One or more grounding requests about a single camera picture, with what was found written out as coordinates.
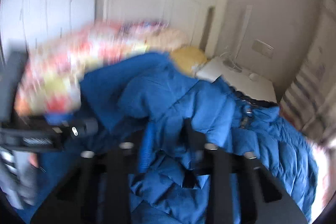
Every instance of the blue puffer jacket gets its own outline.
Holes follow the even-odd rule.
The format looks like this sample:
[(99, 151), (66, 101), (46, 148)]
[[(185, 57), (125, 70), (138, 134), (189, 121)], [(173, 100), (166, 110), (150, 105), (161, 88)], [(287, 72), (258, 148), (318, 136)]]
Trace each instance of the blue puffer jacket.
[[(204, 223), (209, 177), (198, 177), (199, 185), (194, 189), (182, 188), (184, 170), (190, 167), (190, 154), (179, 138), (185, 118), (191, 118), (193, 128), (203, 132), (209, 142), (228, 152), (254, 151), (310, 218), (317, 166), (302, 135), (278, 116), (278, 107), (251, 108), (235, 97), (222, 79), (209, 83), (189, 78), (180, 74), (166, 56), (154, 53), (87, 74), (81, 90), (103, 125), (95, 137), (81, 143), (86, 150), (107, 151), (128, 133), (144, 128), (148, 117), (155, 125), (152, 164), (145, 175), (129, 177), (133, 223)], [(245, 116), (249, 119), (241, 128)], [(48, 161), (48, 157), (41, 155), (43, 162), (61, 166), (55, 165), (55, 159)], [(42, 167), (48, 176), (65, 173)], [(234, 219), (239, 223), (234, 175), (231, 187)]]

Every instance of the headboard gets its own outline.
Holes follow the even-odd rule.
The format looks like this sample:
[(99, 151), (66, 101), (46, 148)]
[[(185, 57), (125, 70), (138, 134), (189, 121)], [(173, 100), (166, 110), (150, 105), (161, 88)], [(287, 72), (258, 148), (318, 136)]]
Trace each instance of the headboard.
[(104, 0), (104, 20), (163, 19), (208, 57), (216, 50), (227, 0)]

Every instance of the wall socket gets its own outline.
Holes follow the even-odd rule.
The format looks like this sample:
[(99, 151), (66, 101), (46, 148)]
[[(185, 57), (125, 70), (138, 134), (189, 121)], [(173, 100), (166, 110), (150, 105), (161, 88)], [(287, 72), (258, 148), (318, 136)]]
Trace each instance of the wall socket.
[(269, 59), (271, 59), (273, 57), (274, 48), (272, 46), (268, 45), (267, 43), (262, 42), (259, 39), (256, 39), (253, 42), (252, 50), (268, 57)]

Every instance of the logo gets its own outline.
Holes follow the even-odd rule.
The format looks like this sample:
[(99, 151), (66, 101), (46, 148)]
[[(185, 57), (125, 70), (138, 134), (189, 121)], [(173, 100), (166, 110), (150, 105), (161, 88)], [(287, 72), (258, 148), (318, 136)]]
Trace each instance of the logo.
[(52, 145), (53, 142), (48, 138), (22, 138), (29, 145)]

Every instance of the striped curtain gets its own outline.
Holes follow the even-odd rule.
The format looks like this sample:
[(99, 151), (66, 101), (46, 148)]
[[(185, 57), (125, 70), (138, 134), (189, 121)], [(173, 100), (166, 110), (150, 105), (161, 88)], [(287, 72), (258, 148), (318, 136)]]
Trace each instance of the striped curtain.
[(307, 58), (280, 106), (283, 117), (308, 138), (336, 147), (336, 13), (326, 7)]

